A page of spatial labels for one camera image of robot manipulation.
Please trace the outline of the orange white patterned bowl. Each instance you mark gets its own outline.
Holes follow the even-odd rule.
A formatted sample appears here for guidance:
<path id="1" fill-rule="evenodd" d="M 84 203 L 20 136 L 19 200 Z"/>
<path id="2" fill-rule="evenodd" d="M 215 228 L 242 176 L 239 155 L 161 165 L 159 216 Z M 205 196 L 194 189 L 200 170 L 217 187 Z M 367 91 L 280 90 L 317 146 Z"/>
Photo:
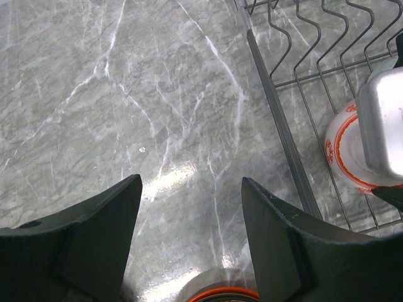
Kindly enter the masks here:
<path id="1" fill-rule="evenodd" d="M 363 194 L 371 196 L 378 187 L 402 187 L 402 181 L 380 176 L 366 165 L 354 101 L 338 111 L 330 122 L 324 151 L 332 172 Z"/>

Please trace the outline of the orange plastic plate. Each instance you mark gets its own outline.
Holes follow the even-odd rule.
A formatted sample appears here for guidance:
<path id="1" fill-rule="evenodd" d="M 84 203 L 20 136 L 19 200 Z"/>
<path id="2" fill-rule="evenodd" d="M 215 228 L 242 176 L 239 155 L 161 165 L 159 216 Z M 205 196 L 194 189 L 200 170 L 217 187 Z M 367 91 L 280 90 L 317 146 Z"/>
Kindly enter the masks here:
<path id="1" fill-rule="evenodd" d="M 188 300 L 189 302 L 209 301 L 250 301 L 258 302 L 259 294 L 246 288 L 224 286 L 206 290 Z"/>

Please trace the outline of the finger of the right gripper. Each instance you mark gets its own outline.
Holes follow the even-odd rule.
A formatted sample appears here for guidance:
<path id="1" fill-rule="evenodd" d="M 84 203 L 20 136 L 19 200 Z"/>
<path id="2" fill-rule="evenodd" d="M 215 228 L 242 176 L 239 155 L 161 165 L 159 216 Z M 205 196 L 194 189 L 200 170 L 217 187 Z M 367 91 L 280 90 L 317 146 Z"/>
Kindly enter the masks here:
<path id="1" fill-rule="evenodd" d="M 373 195 L 391 204 L 399 211 L 403 211 L 403 188 L 402 187 L 378 187 L 372 189 Z"/>

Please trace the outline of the black wire dish rack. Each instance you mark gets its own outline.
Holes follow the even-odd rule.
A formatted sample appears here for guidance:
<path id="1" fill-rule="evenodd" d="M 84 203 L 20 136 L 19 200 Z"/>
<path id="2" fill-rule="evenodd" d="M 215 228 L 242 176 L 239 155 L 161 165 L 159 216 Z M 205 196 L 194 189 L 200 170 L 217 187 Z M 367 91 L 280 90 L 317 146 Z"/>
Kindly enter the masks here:
<path id="1" fill-rule="evenodd" d="M 330 168 L 325 132 L 370 74 L 397 58 L 401 1 L 241 1 L 253 57 L 284 149 L 285 182 L 269 190 L 333 225 L 386 236 L 402 213 Z"/>

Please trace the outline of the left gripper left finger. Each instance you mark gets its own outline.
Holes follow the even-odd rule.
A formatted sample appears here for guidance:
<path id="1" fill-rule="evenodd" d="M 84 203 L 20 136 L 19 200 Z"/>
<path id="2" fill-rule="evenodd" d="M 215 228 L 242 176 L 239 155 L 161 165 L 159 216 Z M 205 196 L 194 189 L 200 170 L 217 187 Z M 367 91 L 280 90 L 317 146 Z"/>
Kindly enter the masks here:
<path id="1" fill-rule="evenodd" d="M 1 300 L 118 301 L 142 194 L 138 174 L 62 211 L 1 229 Z"/>

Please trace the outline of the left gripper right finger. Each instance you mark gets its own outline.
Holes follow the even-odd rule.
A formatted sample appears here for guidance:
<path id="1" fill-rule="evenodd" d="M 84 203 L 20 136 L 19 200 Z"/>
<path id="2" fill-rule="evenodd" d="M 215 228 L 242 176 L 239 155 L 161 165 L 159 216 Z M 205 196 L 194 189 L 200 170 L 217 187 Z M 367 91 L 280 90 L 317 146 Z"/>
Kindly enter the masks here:
<path id="1" fill-rule="evenodd" d="M 319 220 L 245 177 L 247 239 L 261 301 L 401 301 L 402 235 Z"/>

